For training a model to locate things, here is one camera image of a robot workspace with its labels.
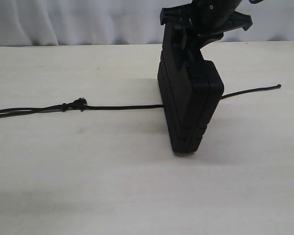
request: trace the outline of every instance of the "black case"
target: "black case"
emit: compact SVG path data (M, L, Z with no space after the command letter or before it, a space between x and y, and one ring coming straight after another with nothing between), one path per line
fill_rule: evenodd
M166 24L158 83L175 153L197 151L222 97L224 85L213 62L204 60L200 45L184 45L185 29Z

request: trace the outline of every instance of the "white curtain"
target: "white curtain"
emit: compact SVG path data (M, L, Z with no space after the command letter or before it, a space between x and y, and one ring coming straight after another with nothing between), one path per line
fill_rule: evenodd
M148 44L162 42L162 7L191 0L0 0L0 46ZM243 0L253 27L223 41L294 40L294 0Z

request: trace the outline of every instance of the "black mount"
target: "black mount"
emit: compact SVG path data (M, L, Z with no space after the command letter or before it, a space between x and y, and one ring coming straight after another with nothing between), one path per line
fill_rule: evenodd
M213 2L193 0L163 8L160 15L166 26L158 83L175 153L197 151L224 91L215 65L203 59L200 49L220 40L224 32L252 26L250 16L234 11L242 0L221 0L219 5L204 1Z

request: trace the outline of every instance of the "white fabric backdrop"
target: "white fabric backdrop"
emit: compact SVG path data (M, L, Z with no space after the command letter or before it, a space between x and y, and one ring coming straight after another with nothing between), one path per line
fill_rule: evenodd
M162 7L191 0L0 0L0 46L160 43ZM248 31L223 41L294 40L294 0L244 0Z

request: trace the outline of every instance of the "white tabletop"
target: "white tabletop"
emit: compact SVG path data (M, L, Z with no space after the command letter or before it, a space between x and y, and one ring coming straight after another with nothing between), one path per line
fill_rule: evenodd
M0 109L161 103L160 45L0 47ZM162 109L0 119L0 235L294 235L294 42L203 50L225 94L199 151Z

